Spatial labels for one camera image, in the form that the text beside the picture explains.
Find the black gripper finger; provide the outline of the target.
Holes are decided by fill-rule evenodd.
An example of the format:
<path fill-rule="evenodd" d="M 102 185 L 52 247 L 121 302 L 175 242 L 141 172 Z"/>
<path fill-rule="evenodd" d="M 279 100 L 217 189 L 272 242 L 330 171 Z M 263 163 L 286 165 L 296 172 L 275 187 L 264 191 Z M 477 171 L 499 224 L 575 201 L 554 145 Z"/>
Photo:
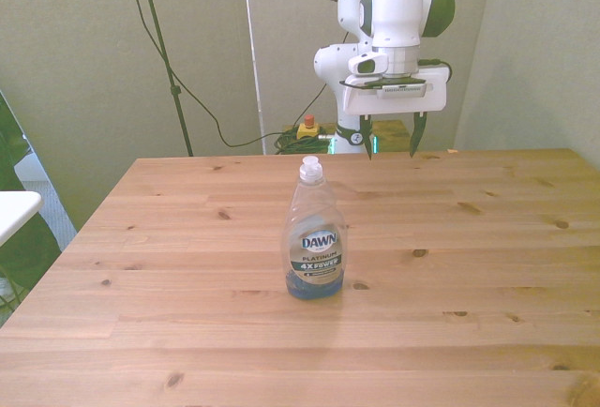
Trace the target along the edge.
<path fill-rule="evenodd" d="M 363 137 L 363 145 L 369 159 L 372 159 L 372 119 L 369 115 L 360 116 L 360 132 Z"/>
<path fill-rule="evenodd" d="M 419 144 L 421 143 L 427 126 L 428 114 L 427 113 L 414 113 L 413 114 L 413 131 L 410 139 L 409 152 L 410 156 L 413 157 L 417 152 Z"/>

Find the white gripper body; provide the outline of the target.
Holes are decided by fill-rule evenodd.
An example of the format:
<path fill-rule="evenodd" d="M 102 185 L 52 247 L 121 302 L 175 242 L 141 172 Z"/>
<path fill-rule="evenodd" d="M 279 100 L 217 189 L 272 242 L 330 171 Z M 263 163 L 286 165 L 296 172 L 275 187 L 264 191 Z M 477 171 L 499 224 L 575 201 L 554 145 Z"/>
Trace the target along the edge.
<path fill-rule="evenodd" d="M 351 75 L 341 83 L 341 108 L 348 115 L 441 111 L 446 106 L 448 67 L 421 68 L 414 77 L 419 83 Z"/>

